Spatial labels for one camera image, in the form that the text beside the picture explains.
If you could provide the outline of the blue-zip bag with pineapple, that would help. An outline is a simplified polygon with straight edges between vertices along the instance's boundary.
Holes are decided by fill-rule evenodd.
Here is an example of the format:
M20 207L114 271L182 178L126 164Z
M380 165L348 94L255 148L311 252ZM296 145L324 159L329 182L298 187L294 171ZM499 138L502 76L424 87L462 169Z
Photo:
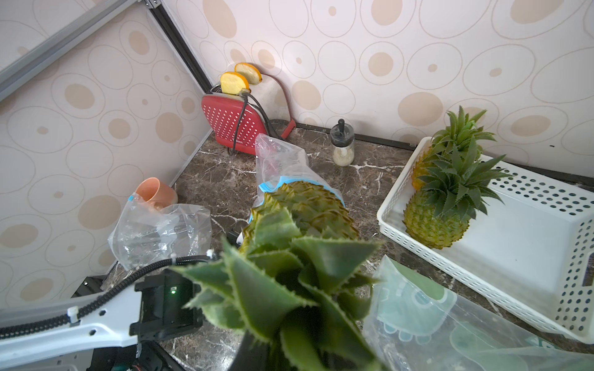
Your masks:
M260 134L255 149L258 197L242 232L241 253L249 252L255 221L279 207L289 211L303 235L359 238L340 192L309 167L303 148Z

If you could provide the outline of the yellow pineapple green crown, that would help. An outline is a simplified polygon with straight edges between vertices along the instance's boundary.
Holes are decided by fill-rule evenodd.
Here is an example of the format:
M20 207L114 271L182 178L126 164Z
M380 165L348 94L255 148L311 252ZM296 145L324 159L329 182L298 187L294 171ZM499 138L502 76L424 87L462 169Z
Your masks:
M487 215L487 198L501 200L489 188L494 179L507 176L497 166L505 158L480 160L476 140L466 151L453 145L429 160L423 182L404 211L405 230L419 243L441 250L463 238L479 212Z
M434 134L429 149L413 167L411 179L416 191L425 185L421 177L428 175L428 167L433 160L445 158L454 148L460 153L468 152L472 141L494 141L493 133L484 131L484 127L477 125L486 113L487 110L481 110L472 114L466 112L462 106L459 106L458 113L447 111L450 124Z

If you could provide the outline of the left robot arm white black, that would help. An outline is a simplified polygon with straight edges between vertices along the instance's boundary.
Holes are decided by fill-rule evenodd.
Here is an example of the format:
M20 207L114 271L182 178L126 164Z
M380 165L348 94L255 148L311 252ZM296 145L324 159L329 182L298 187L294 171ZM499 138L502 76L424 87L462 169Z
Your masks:
M199 290L198 284L174 271L146 276L77 322L3 339L1 368L187 335L202 326L200 311L185 307Z

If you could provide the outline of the green-zip bag with pineapple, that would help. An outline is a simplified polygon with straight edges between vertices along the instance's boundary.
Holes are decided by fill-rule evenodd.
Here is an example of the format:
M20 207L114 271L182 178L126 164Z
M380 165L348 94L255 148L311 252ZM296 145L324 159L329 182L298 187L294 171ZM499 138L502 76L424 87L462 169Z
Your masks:
M514 323L383 257L363 335L392 370L591 370Z

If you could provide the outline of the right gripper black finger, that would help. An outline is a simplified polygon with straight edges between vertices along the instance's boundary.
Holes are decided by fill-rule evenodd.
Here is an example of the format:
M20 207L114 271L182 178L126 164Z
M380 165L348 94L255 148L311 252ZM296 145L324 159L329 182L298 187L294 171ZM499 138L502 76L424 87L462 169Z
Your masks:
M266 371L275 370L275 351L277 344L258 341L250 332L246 332L237 354L228 371Z

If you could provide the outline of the clear zip-top bag blue slider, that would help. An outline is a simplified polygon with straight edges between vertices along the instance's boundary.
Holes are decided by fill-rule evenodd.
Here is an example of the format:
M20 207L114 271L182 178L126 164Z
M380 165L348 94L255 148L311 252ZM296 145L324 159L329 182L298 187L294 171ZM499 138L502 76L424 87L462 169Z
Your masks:
M108 245L126 270L167 258L201 255L210 249L210 210L193 204L157 209L134 193L108 237Z

